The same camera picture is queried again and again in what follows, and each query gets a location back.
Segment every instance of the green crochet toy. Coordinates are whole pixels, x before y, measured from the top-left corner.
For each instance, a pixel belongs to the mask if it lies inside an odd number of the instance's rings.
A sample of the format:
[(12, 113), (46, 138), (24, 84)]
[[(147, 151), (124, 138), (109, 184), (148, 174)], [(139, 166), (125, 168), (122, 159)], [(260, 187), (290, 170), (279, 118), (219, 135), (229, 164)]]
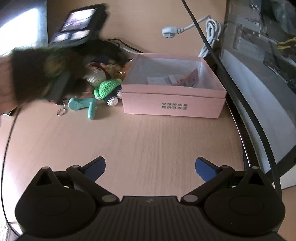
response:
[(96, 99), (104, 100), (109, 106), (115, 106), (121, 99), (121, 80), (106, 80), (94, 90)]

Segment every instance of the ribbed black surface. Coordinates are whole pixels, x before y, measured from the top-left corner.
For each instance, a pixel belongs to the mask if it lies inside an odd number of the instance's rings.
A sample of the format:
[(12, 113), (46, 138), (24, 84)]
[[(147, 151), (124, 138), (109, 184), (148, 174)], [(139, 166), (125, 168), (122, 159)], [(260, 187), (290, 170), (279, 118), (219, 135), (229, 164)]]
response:
[[(53, 240), (24, 235), (19, 241)], [(277, 234), (242, 238), (225, 234), (204, 218), (199, 208), (185, 206), (175, 196), (124, 197), (116, 206), (101, 209), (85, 229), (58, 241), (283, 241)]]

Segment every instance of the white power cord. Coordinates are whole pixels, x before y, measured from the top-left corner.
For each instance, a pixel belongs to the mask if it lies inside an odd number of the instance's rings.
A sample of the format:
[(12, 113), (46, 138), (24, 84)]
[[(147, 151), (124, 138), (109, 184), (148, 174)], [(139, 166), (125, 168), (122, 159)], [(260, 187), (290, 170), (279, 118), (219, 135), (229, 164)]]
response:
[[(221, 23), (219, 21), (216, 21), (214, 19), (211, 19), (210, 15), (207, 15), (199, 20), (197, 20), (198, 23), (202, 21), (206, 21), (205, 23), (205, 29), (207, 32), (207, 41), (211, 45), (211, 47), (214, 46), (216, 41), (219, 41), (219, 36), (221, 34)], [(162, 34), (166, 38), (173, 38), (176, 34), (183, 33), (184, 31), (194, 27), (194, 23), (188, 25), (185, 28), (179, 28), (179, 27), (165, 27), (162, 30)], [(199, 57), (205, 57), (209, 53), (209, 50), (207, 47), (204, 45), (202, 47), (202, 50), (200, 51), (200, 54), (198, 55)]]

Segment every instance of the keychain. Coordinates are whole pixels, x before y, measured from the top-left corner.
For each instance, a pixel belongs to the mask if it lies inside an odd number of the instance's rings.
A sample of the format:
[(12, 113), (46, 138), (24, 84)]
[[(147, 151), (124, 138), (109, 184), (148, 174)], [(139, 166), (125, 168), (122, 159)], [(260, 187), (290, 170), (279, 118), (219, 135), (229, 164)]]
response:
[(62, 116), (66, 114), (68, 109), (66, 108), (65, 99), (63, 99), (63, 107), (57, 111), (57, 116)]

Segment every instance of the metal screw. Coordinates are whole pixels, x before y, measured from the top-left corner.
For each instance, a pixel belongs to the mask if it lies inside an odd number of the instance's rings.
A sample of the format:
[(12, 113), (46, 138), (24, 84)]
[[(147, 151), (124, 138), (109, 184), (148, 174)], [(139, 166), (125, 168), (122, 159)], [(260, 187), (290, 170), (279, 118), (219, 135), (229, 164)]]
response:
[(192, 194), (188, 194), (183, 197), (183, 200), (186, 202), (195, 202), (198, 200), (198, 197)]
[(102, 200), (104, 202), (114, 202), (117, 200), (117, 197), (113, 194), (108, 194), (102, 197)]

